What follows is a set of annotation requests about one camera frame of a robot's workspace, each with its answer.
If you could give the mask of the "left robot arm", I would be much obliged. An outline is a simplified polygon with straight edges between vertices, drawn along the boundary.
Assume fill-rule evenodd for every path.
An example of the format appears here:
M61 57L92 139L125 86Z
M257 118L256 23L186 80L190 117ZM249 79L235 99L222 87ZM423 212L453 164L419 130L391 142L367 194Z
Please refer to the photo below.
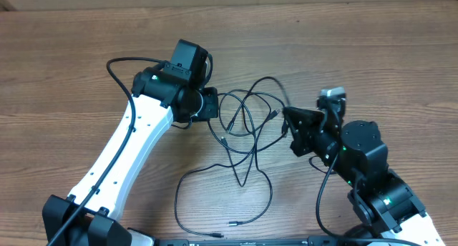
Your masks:
M65 198L52 195L42 218L49 245L156 245L156 239L120 224L140 170L174 123L188 127L218 116L217 89L207 83L213 58L181 39L169 61L152 59L132 88L114 134L85 176Z

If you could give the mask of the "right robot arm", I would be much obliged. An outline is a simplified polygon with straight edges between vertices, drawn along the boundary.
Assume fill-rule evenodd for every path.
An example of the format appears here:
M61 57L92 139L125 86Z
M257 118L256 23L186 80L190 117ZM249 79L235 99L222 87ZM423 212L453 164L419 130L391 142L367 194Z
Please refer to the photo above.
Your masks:
M310 245L443 245L426 207L390 169L388 147L375 122L343 123L342 107L321 111L286 107L283 115L298 157L314 153L349 186L347 194L360 225L342 235L324 228Z

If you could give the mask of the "black USB cable long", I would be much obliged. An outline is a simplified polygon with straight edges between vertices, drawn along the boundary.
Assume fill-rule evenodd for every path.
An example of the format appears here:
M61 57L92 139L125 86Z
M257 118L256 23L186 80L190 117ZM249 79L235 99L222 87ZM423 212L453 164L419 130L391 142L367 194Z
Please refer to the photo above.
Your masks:
M283 96L284 96L284 98L286 100L286 103L284 103L277 96L273 96L272 94L269 94L269 93L266 93L266 92L254 92L253 90L254 90L255 86L258 83L260 83L261 81L263 81L263 80L272 80L272 81L274 81L279 86L280 91L281 91L281 93L283 94ZM272 108L269 105L269 103L266 100L264 100L264 98L262 98L262 95L274 98L275 100L277 100L278 102L281 103L282 107L280 109L277 109L277 110L272 110ZM213 131L213 128L211 127L210 122L208 122L208 126L209 126L209 129L210 129L212 135L214 136L214 138L216 138L217 142L220 143L226 149L226 152L228 153L228 157L229 157L229 160L230 160L230 165L229 166L225 166L225 165L221 165L221 164L215 164L215 166L224 167L224 168L231 167L233 169L233 173L235 175L235 178L237 180L238 185L240 187L244 187L245 183L246 183L246 180L248 179L248 175L250 173L250 169L252 167L252 164L255 163L256 170L258 172L260 172L266 178L266 180L268 182L269 189L270 189L270 197L269 197L269 201L268 201L268 204L266 205L265 209L259 215L257 215L256 217L254 217L254 218L252 218L250 220L246 220L246 221L231 221L231 222L228 223L228 226L235 227L235 226L239 226L239 225L246 225L248 223L252 223L252 222L256 221L258 218L262 217L267 212L268 208L271 205L271 202L272 202L272 199L273 199L273 186L272 186L271 180L269 179L268 175L263 170L261 170L259 168L259 166L258 166L258 153L260 151L263 151L263 150L273 146L277 142L279 142L283 137L285 137L287 135L287 132L281 132L281 136L279 138L277 138L275 141L271 142L267 146L264 146L264 147L262 147L260 149L258 149L258 140L259 140L260 133L262 132L265 124L267 122L269 122L270 120L272 120L273 118L275 118L278 115L278 113L281 112L282 108L284 108L286 105L289 106L290 105L290 101L289 101L289 98L288 98L288 96L286 94L286 91L285 91L283 85L275 77L263 77L263 78L260 78L259 80L257 80L252 85L252 87L249 90L234 89L234 90L231 90L231 91L226 92L226 93L218 93L218 96L223 96L223 98L221 99L221 102L219 104L219 107L218 107L218 111L219 112L220 112L221 105L222 105L222 103L223 103L223 101L224 101L224 99L226 97L233 97L233 98L237 99L239 101L239 103L240 103L240 105L239 105L238 109L236 110L233 118L231 119L231 121L229 122L229 124L227 126L225 126L223 124L223 121L221 120L221 117L219 117L220 124L225 129L226 133L229 134L229 135L233 135L235 137L246 137L246 136L252 135L253 139L254 139L254 143L253 143L252 149L249 152L241 152L241 151L235 150L235 149L233 149L233 148L228 146L225 138L223 138L223 137L218 138L216 136L216 134ZM254 122L253 122L253 117L252 117L252 115L250 113L249 108L246 106L246 103L245 103L246 100L248 99L248 97L251 97L251 96L259 97L260 99L262 99L266 103L266 105L269 108L268 116L263 120L263 122L258 127L255 127ZM239 112L242 112L243 123L244 123L244 127L245 127L245 130L246 130L246 133L244 133L244 134L233 134L231 132L231 130L233 128L233 125L235 123L235 120L236 120ZM238 166L239 164L242 164L248 157L251 157L250 164L249 164L247 172L245 173L244 182L241 183L240 179L238 177L238 174L237 174L237 172L235 170L235 167Z

